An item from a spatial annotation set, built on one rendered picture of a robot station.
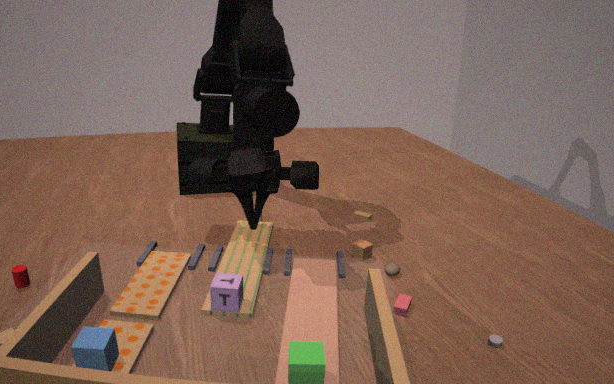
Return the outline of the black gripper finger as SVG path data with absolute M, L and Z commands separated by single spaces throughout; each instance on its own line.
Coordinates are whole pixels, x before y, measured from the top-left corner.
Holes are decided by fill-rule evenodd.
M 253 230 L 256 230 L 256 228 L 257 228 L 257 225 L 258 225 L 258 222 L 259 222 L 259 218 L 260 218 L 263 206 L 264 206 L 268 196 L 270 194 L 277 193 L 279 185 L 280 185 L 280 181 L 278 183 L 277 188 L 268 188 L 264 192 L 257 192 L 256 191 L 256 201 L 255 201 L 254 216 L 253 216 Z
M 231 187 L 226 187 L 228 192 L 232 192 Z M 241 195 L 235 195 L 239 200 L 244 214 L 246 216 L 247 222 L 251 230 L 253 230 L 253 216 L 254 216 L 254 207 L 253 207 L 253 195 L 252 192 L 243 193 Z

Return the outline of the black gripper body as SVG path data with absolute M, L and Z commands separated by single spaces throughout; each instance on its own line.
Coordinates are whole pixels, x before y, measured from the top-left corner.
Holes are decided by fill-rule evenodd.
M 267 151 L 274 150 L 274 137 L 268 136 L 253 127 L 240 127 L 233 124 L 233 142 L 239 147 L 252 146 L 253 138 L 262 138 Z M 281 167 L 282 177 L 268 180 L 268 188 L 277 188 L 280 180 L 290 180 L 295 189 L 319 189 L 319 165 L 315 161 L 292 161 L 291 167 Z M 221 165 L 219 158 L 197 158 L 185 170 L 187 185 L 206 186 L 212 178 L 227 178 L 231 187 L 227 166 Z

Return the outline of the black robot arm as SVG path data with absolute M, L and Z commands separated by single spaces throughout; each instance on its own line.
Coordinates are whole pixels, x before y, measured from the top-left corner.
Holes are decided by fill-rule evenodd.
M 202 100 L 198 133 L 232 135 L 230 102 L 236 126 L 272 137 L 296 126 L 300 110 L 286 91 L 295 73 L 273 12 L 273 0 L 218 0 L 213 44 L 202 57 L 194 84 L 193 99 Z M 267 151 L 262 138 L 253 138 L 252 144 L 227 144 L 226 166 L 235 195 L 264 192 L 268 180 L 282 177 L 279 150 Z

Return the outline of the small pink cube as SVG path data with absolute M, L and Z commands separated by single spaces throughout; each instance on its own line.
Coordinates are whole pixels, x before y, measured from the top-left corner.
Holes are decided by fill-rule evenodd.
M 395 311 L 397 315 L 406 317 L 412 302 L 412 296 L 399 294 L 395 303 Z

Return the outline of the red cylinder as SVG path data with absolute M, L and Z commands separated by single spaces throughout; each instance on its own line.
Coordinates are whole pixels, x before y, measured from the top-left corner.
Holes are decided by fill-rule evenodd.
M 12 269 L 16 288 L 26 288 L 30 285 L 28 270 L 26 266 L 18 265 Z

